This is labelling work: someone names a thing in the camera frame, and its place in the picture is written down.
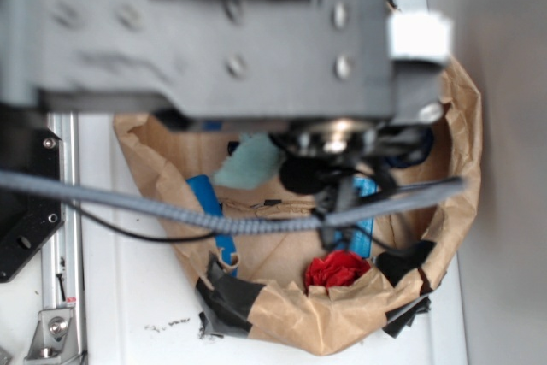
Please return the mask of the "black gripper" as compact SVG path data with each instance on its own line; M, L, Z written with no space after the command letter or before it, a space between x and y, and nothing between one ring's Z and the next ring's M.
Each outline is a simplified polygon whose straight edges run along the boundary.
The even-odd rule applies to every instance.
M430 127L269 137L285 155L279 169L282 186L311 195L313 214L319 217L391 199L403 191L392 171L419 165L432 151Z

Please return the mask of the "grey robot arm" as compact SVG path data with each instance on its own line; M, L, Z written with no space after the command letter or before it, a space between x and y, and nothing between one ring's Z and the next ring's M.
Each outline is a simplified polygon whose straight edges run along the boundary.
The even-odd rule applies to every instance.
M386 0L1 0L1 187L136 210L211 234L347 227L422 209L460 179L399 187L348 211L233 221L22 171L47 114L149 113L181 131L263 132L322 181L413 153L443 114L450 22Z

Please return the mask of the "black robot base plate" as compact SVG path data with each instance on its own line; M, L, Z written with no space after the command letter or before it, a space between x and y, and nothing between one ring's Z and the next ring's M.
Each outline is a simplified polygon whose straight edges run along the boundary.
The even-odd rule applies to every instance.
M45 115L1 106L1 169L59 180L62 140ZM63 222L61 204L1 190L1 282L10 282Z

